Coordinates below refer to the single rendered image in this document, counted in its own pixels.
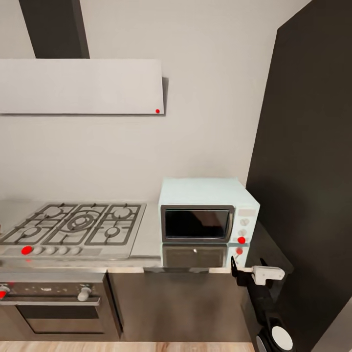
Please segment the microwave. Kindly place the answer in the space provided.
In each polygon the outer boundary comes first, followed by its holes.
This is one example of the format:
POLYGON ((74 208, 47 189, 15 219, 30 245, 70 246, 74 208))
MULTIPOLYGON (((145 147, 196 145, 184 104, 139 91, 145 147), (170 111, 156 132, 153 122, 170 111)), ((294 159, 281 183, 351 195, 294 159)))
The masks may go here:
POLYGON ((163 243, 250 243, 260 204, 236 178, 164 178, 163 243))

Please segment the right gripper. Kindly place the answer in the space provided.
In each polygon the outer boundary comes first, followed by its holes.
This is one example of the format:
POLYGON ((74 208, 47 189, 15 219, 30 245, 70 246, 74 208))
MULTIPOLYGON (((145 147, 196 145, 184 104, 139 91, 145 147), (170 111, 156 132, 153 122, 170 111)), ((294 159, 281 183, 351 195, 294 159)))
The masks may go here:
MULTIPOLYGON (((260 258, 262 266, 268 266, 268 264, 265 262, 263 258, 260 258)), ((272 296, 270 293, 269 289, 272 289, 273 284, 275 285, 275 280, 274 279, 266 279, 265 280, 265 285, 257 285, 254 282, 254 279, 252 278, 251 272, 243 272, 242 270, 237 270, 236 263, 234 260, 234 257, 231 257, 231 265, 232 265, 232 276, 236 279, 237 285, 239 287, 247 287, 248 292, 250 294, 250 301, 253 304, 255 300, 266 298, 271 300, 272 302, 272 296)))

